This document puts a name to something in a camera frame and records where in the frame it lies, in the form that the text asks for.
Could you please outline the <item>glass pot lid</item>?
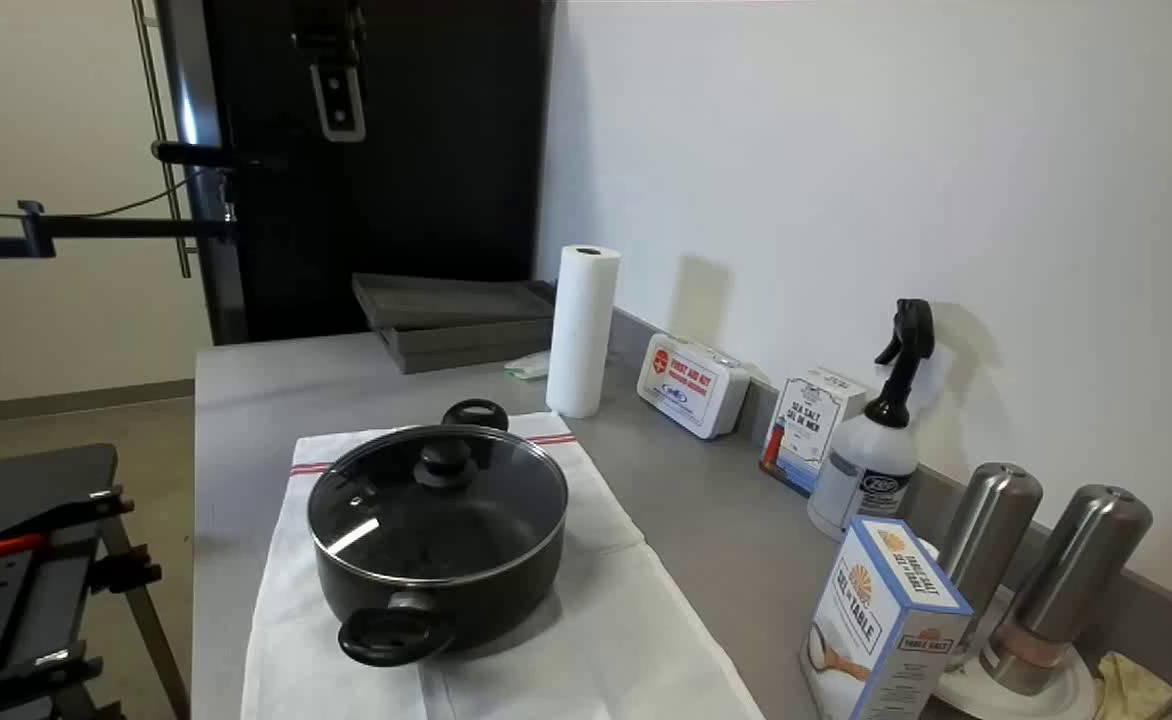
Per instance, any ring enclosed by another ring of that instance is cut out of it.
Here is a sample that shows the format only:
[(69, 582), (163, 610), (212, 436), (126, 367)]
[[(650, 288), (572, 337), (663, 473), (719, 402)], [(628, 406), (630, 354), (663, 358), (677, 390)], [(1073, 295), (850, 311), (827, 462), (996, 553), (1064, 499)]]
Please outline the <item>glass pot lid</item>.
[(386, 582), (476, 579), (560, 535), (569, 478), (496, 426), (403, 426), (344, 450), (306, 497), (316, 553)]

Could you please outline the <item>white paper towel roll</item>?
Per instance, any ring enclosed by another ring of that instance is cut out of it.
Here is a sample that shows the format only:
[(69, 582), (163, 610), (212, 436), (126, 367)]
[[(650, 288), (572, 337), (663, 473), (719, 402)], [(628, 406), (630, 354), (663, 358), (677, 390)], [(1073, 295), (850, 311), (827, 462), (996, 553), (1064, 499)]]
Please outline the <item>white paper towel roll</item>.
[(560, 253), (549, 353), (549, 406), (560, 417), (598, 406), (617, 274), (620, 257), (603, 243), (569, 243)]

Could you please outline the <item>white red tissue box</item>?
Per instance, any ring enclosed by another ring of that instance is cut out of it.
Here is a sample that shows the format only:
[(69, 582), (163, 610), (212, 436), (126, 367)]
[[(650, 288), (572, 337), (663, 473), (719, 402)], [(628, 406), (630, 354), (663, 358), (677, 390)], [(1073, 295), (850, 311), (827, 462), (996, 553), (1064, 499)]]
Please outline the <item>white red tissue box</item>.
[(645, 348), (636, 396), (694, 439), (719, 439), (736, 426), (749, 367), (702, 345), (657, 332)]

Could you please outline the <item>grey folded mat stack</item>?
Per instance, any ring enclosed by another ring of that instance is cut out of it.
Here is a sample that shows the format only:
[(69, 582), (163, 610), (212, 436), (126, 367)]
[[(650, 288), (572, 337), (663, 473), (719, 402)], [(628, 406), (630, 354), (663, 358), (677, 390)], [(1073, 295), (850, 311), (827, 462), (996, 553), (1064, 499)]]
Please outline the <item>grey folded mat stack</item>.
[(354, 273), (351, 295), (399, 372), (542, 353), (552, 305), (518, 279)]

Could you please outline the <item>white blue carton box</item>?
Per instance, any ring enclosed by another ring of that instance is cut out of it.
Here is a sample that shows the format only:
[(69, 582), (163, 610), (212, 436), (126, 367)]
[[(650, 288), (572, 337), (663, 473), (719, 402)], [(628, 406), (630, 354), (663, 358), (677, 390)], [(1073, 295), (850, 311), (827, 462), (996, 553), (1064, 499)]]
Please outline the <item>white blue carton box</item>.
[(806, 367), (793, 374), (765, 425), (761, 469), (806, 497), (819, 478), (831, 433), (866, 402), (866, 385)]

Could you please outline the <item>white kitchen towel red stripes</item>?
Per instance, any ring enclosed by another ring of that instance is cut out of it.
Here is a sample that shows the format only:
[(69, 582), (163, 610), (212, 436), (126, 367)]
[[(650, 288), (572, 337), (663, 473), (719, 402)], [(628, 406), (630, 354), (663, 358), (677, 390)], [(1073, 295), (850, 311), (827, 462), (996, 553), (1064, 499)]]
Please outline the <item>white kitchen towel red stripes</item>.
[(736, 663), (691, 610), (579, 433), (523, 410), (572, 488), (549, 603), (501, 643), (437, 663), (368, 666), (334, 648), (306, 541), (316, 474), (362, 433), (300, 436), (277, 511), (234, 720), (761, 720)]

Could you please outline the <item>spray bottle black nozzle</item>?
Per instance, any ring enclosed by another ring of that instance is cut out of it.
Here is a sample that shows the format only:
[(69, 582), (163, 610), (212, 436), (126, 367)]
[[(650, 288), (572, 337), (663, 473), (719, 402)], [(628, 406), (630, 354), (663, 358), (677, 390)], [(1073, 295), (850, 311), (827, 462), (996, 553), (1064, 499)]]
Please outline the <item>spray bottle black nozzle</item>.
[(896, 516), (904, 506), (909, 483), (920, 469), (909, 396), (920, 362), (933, 353), (933, 305), (899, 301), (890, 316), (890, 341), (879, 353), (889, 379), (858, 417), (835, 426), (819, 462), (819, 478), (806, 499), (806, 521), (819, 532), (840, 535), (850, 516)]

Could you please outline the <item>white orange blue carton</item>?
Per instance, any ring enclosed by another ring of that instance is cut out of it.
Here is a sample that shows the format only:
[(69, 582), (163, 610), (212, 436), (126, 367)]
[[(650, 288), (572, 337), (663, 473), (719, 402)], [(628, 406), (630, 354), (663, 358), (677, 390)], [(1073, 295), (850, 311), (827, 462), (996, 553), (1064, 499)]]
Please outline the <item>white orange blue carton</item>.
[(850, 521), (804, 643), (819, 720), (920, 720), (969, 624), (969, 600), (904, 521)]

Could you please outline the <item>steel grinder left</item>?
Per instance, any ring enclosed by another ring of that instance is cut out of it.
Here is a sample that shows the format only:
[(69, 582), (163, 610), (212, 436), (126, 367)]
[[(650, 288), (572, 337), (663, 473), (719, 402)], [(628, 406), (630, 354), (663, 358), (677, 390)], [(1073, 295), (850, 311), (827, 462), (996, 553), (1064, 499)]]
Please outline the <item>steel grinder left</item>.
[(1021, 462), (979, 462), (970, 473), (940, 544), (940, 566), (969, 600), (969, 624), (982, 621), (1040, 499), (1040, 478)]

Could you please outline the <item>steel grinder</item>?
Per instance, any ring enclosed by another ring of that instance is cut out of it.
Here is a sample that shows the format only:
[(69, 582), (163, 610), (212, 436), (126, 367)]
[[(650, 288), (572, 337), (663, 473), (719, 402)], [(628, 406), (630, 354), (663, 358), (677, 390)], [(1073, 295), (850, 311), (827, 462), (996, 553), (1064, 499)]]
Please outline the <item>steel grinder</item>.
[(1040, 478), (1021, 462), (979, 462), (970, 473), (940, 544), (940, 566), (969, 600), (969, 624), (982, 621), (1040, 499)]
[(1084, 483), (1054, 521), (1006, 621), (979, 653), (979, 666), (1006, 693), (1040, 697), (1064, 671), (1064, 653), (1148, 528), (1152, 506), (1138, 497)]

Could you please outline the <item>white plate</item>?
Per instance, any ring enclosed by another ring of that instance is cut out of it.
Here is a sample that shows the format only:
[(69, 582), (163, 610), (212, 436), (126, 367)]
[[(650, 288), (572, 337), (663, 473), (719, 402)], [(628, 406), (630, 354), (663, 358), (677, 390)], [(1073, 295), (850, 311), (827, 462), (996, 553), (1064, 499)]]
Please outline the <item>white plate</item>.
[(934, 697), (969, 711), (970, 720), (1093, 720), (1096, 714), (1096, 680), (1073, 661), (1048, 687), (1036, 697), (1010, 693), (982, 671), (979, 661), (940, 676)]

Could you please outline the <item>steel grinder right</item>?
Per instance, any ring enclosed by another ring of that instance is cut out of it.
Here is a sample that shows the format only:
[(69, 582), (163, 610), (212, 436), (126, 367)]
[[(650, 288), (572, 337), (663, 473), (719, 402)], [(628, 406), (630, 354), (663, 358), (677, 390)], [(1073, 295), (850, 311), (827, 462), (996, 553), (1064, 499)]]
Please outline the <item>steel grinder right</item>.
[(1054, 521), (1006, 621), (979, 653), (979, 666), (1006, 693), (1040, 697), (1064, 671), (1064, 653), (1148, 528), (1152, 506), (1138, 497), (1084, 483)]

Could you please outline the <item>black perforated work table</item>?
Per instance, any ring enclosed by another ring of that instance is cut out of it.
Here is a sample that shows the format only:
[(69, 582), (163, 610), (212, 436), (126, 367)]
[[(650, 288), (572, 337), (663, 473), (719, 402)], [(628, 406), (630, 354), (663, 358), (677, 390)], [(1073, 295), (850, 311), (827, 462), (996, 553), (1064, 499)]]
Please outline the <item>black perforated work table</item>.
[[(7, 455), (0, 528), (98, 488), (121, 488), (111, 443)], [(126, 541), (123, 516), (61, 528), (34, 553), (0, 555), (0, 720), (123, 720), (121, 704), (94, 704), (88, 693), (102, 671), (80, 641), (94, 591), (126, 600), (166, 709), (188, 720), (188, 685), (152, 603), (161, 565)]]

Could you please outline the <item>yellow cloth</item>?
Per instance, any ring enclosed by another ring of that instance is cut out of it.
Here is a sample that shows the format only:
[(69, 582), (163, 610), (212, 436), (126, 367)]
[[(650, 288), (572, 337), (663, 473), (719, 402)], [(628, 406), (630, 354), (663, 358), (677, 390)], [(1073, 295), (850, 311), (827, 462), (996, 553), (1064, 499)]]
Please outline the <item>yellow cloth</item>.
[(1124, 653), (1096, 663), (1096, 720), (1172, 720), (1172, 685)]

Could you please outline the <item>red handled black clamp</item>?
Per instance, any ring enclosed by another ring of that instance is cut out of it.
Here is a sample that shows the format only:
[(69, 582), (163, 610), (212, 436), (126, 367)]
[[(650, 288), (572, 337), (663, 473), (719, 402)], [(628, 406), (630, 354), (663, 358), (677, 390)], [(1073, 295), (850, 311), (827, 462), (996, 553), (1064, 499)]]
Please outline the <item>red handled black clamp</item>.
[(98, 488), (80, 499), (63, 499), (56, 506), (44, 506), (34, 516), (23, 516), (7, 528), (0, 528), (0, 555), (34, 553), (44, 546), (61, 528), (108, 521), (133, 511), (133, 499), (121, 488)]

